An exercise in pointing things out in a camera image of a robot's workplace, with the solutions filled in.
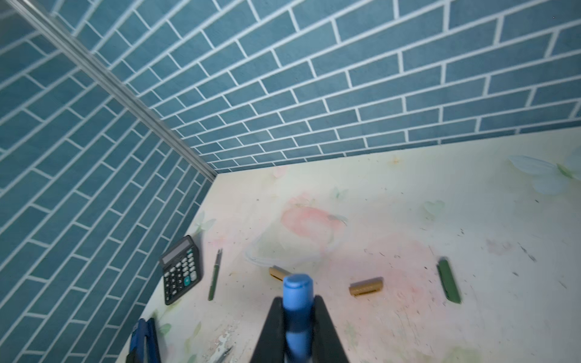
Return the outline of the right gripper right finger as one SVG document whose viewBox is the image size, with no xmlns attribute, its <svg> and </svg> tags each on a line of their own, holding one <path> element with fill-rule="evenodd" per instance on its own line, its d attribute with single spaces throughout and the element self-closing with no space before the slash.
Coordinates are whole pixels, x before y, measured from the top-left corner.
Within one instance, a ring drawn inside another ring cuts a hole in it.
<svg viewBox="0 0 581 363">
<path fill-rule="evenodd" d="M 312 309 L 314 363 L 348 363 L 349 360 L 321 296 L 315 296 Z"/>
</svg>

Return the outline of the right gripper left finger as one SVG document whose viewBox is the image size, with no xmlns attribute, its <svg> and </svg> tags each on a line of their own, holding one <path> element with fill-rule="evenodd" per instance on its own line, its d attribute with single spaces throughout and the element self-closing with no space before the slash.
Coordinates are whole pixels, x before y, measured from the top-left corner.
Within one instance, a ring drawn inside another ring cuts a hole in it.
<svg viewBox="0 0 581 363">
<path fill-rule="evenodd" d="M 285 345 L 283 299 L 276 297 L 266 316 L 250 363 L 283 363 Z"/>
</svg>

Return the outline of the blue pen cap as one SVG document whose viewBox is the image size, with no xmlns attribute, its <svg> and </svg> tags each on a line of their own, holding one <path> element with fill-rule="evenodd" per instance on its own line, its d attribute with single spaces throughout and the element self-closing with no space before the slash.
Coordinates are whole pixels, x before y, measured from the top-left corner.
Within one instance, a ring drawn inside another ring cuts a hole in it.
<svg viewBox="0 0 581 363">
<path fill-rule="evenodd" d="M 306 274 L 286 276 L 282 305 L 287 362 L 308 362 L 311 357 L 314 302 L 313 280 Z"/>
</svg>

